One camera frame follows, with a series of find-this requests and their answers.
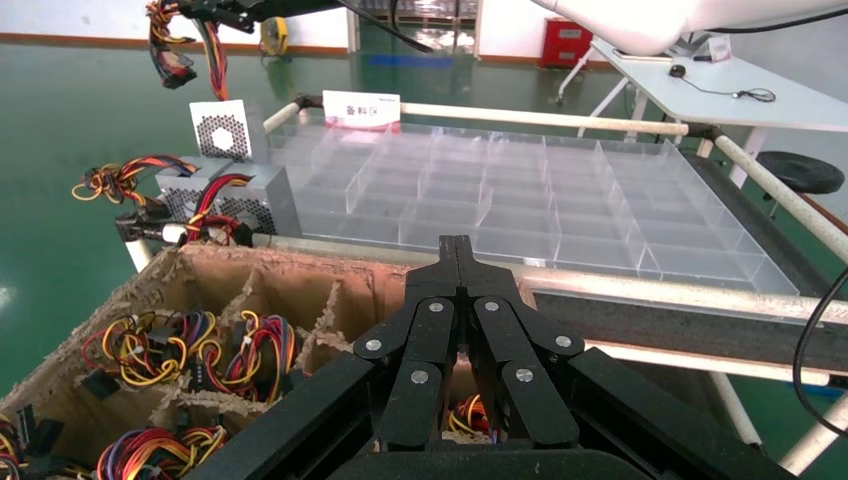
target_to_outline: white label card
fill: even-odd
[[[400,122],[400,95],[324,90],[327,122],[349,128],[377,128]]]
[[[733,56],[730,48],[730,35],[718,35],[707,40],[710,48],[710,58],[713,63],[730,60]]]

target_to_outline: wire bundle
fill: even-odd
[[[71,189],[71,195],[85,202],[101,195],[106,195],[112,203],[122,203],[125,198],[131,198],[139,207],[152,202],[159,203],[135,191],[138,187],[138,176],[147,167],[173,168],[180,175],[185,176],[191,176],[197,171],[194,165],[170,155],[138,157],[123,165],[110,163],[100,168],[90,169],[82,177],[81,183]],[[81,188],[87,188],[91,195],[87,197],[80,195],[78,191]]]
[[[179,3],[176,0],[154,0],[147,4],[147,16],[150,18],[148,47],[150,59],[156,72],[162,79],[162,85],[174,89],[181,87],[197,77],[191,69],[194,62],[185,55],[172,51],[168,45],[193,43],[189,37],[172,37],[168,25],[171,19],[179,15]]]
[[[229,244],[229,239],[232,237],[233,231],[238,228],[239,222],[226,215],[209,215],[209,211],[212,208],[215,197],[222,188],[228,185],[243,187],[247,185],[247,182],[251,178],[253,177],[239,173],[230,173],[221,175],[206,185],[206,188],[200,192],[200,197],[197,199],[194,216],[188,221],[188,225],[186,226],[189,242],[200,240],[204,229],[208,231],[209,228],[217,227],[224,230],[227,234],[227,243]]]
[[[215,367],[221,360],[221,345],[207,340],[201,345],[200,361],[212,386],[220,392],[231,393],[254,402],[273,403],[284,393],[282,379],[292,369],[297,356],[294,328],[279,315],[259,317],[249,310],[242,312],[245,335],[239,352],[233,357],[222,376]],[[273,350],[274,377],[260,378],[265,358],[263,349]]]
[[[194,26],[203,38],[212,91],[215,92],[218,100],[227,100],[230,97],[227,90],[227,54],[224,52],[221,40],[218,39],[218,25],[213,22],[195,20]]]
[[[164,325],[156,327],[164,318]],[[140,317],[125,317],[95,333],[83,345],[86,364],[98,368],[88,356],[89,347],[100,339],[103,355],[117,364],[103,366],[109,374],[120,376],[137,387],[147,387],[179,378],[189,358],[216,332],[215,315],[196,311],[179,317],[163,317],[149,312]]]
[[[100,454],[97,480],[182,478],[227,441],[223,427],[191,428],[177,439],[164,428],[126,433]]]
[[[3,415],[0,415],[0,472],[7,472],[12,480],[21,478],[23,449],[18,440],[18,429]]]
[[[468,397],[465,402],[460,403],[450,412],[448,416],[448,428],[452,432],[470,434],[480,432],[489,435],[489,418],[486,416],[483,403],[480,402],[480,395]]]

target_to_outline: power supply cable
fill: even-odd
[[[832,12],[822,13],[820,15],[814,15],[812,17],[800,18],[798,20],[792,20],[790,22],[776,23],[774,25],[764,25],[762,27],[749,27],[749,28],[713,28],[712,30],[708,30],[710,32],[715,33],[762,33],[762,32],[771,32],[774,30],[782,30],[784,28],[797,27],[799,25],[806,25],[808,23],[820,22],[822,20],[828,20],[831,18],[839,17],[842,15],[848,14],[848,8],[842,8],[839,10],[834,10]]]
[[[825,310],[827,310],[827,307],[830,305],[833,297],[836,296],[845,284],[846,280],[848,280],[848,268],[839,275],[836,281],[833,282],[830,290],[824,294],[819,304],[816,305],[812,315],[810,315],[810,319],[807,320],[807,324],[804,326],[804,331],[801,333],[801,338],[798,339],[798,345],[795,347],[795,354],[792,357],[792,387],[795,389],[795,395],[798,397],[801,405],[803,405],[804,409],[807,410],[807,412],[809,412],[809,414],[812,415],[813,418],[815,418],[816,421],[823,427],[842,438],[848,438],[848,432],[830,423],[821,413],[818,412],[818,410],[813,407],[812,404],[810,404],[809,399],[807,399],[807,394],[804,392],[804,386],[801,384],[801,366],[804,361],[804,352],[807,350],[807,344],[810,342],[810,337],[812,336],[813,331],[815,331],[816,325],[819,323],[819,320],[821,320],[822,315]]]

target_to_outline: clear plastic tray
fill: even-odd
[[[402,125],[286,124],[272,137],[305,235],[797,294],[668,142],[595,141]]]

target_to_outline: table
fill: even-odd
[[[674,57],[671,62],[630,60],[616,54],[615,47],[599,38],[592,42],[592,48],[560,85],[559,98],[562,98],[568,82],[586,64],[593,50],[621,72],[624,79],[590,116],[599,115],[627,83],[632,83],[638,89],[632,117],[634,120],[641,120],[647,100],[650,99],[679,121],[754,127],[744,146],[745,151],[754,158],[765,142],[768,128],[848,132],[848,104],[745,60],[731,58],[715,64],[696,62],[688,57]],[[701,92],[669,76],[668,70],[673,64],[686,67],[686,79],[704,90],[734,92],[766,88],[775,93],[777,100],[763,103],[751,98],[735,99]],[[628,133],[628,139],[635,141],[635,133]],[[741,168],[734,166],[730,178],[741,187],[747,175]]]

